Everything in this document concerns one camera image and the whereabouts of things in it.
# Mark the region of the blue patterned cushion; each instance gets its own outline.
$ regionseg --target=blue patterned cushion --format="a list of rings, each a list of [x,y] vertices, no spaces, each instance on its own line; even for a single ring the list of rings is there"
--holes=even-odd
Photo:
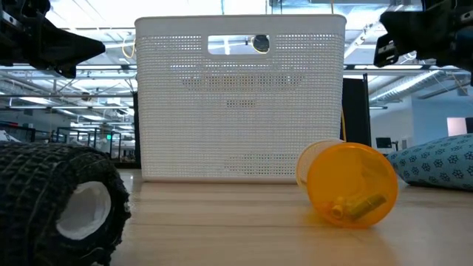
[[[434,140],[387,158],[410,185],[473,191],[473,134]]]

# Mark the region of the wooden table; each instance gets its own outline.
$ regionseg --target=wooden table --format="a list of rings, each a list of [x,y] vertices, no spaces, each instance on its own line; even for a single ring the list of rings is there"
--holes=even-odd
[[[347,230],[321,221],[296,185],[122,178],[133,217],[114,266],[473,265],[472,193],[401,184],[384,221]]]

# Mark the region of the orange plastic cup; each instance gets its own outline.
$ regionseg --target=orange plastic cup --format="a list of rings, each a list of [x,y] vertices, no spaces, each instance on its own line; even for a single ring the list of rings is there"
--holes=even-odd
[[[317,213],[344,228],[380,222],[398,196],[396,174],[381,153],[341,140],[309,145],[299,156],[296,179]]]

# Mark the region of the black mesh roll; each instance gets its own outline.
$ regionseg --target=black mesh roll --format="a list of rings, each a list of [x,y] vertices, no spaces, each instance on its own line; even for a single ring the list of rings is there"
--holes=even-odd
[[[82,240],[62,236],[56,222],[81,183],[103,183],[112,208]],[[99,151],[63,144],[0,142],[0,265],[109,265],[130,217],[120,175]]]

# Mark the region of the perforated basket wall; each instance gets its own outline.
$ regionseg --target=perforated basket wall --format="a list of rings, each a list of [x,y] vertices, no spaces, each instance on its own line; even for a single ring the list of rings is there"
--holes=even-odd
[[[299,153],[339,137],[345,18],[141,18],[146,180],[295,180]],[[265,55],[211,55],[210,35],[268,34]]]

